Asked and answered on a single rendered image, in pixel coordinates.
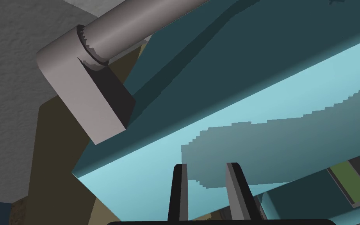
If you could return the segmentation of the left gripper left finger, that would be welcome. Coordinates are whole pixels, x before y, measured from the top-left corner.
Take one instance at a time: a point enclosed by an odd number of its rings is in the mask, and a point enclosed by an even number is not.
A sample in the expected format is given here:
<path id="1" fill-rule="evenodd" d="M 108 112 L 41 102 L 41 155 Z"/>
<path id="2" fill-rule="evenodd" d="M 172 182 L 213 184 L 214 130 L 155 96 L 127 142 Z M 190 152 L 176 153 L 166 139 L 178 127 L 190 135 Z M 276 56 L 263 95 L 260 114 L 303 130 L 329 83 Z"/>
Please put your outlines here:
<path id="1" fill-rule="evenodd" d="M 174 166 L 173 178 L 171 181 L 168 221 L 187 220 L 189 220 L 187 165 L 177 164 Z"/>

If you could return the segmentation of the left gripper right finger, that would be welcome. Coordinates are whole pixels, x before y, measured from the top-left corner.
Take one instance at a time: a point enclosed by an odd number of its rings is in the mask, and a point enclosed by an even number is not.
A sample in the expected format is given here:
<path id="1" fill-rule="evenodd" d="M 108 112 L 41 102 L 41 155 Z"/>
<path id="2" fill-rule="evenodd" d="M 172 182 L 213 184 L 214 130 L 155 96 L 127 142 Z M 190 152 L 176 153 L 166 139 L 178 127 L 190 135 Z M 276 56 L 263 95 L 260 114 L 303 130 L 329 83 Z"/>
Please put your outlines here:
<path id="1" fill-rule="evenodd" d="M 238 163 L 226 163 L 226 190 L 233 220 L 261 220 L 259 200 L 252 195 Z"/>

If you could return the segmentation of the light blue drawer front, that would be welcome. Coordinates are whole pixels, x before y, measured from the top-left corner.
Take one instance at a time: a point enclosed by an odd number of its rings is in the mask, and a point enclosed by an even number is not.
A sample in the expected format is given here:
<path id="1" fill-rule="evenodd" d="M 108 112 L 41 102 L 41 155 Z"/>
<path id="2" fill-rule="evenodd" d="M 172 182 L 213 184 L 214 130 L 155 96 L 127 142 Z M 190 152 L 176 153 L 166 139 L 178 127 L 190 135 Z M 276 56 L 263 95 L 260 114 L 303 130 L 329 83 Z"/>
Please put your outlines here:
<path id="1" fill-rule="evenodd" d="M 187 164 L 189 218 L 360 156 L 360 0 L 210 0 L 155 33 L 125 87 L 126 131 L 73 174 L 122 221 L 166 220 Z"/>

